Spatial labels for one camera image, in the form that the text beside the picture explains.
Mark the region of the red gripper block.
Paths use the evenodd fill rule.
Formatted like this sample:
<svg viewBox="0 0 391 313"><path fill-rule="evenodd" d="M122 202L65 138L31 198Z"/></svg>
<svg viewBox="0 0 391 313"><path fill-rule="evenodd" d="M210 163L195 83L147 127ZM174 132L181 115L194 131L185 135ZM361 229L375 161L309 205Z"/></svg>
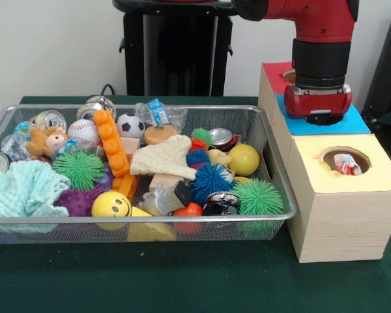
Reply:
<svg viewBox="0 0 391 313"><path fill-rule="evenodd" d="M287 114L294 118L307 118L311 115L329 114L344 116L352 102L352 91L344 84L340 89L302 89L288 85L284 91L284 105Z"/></svg>

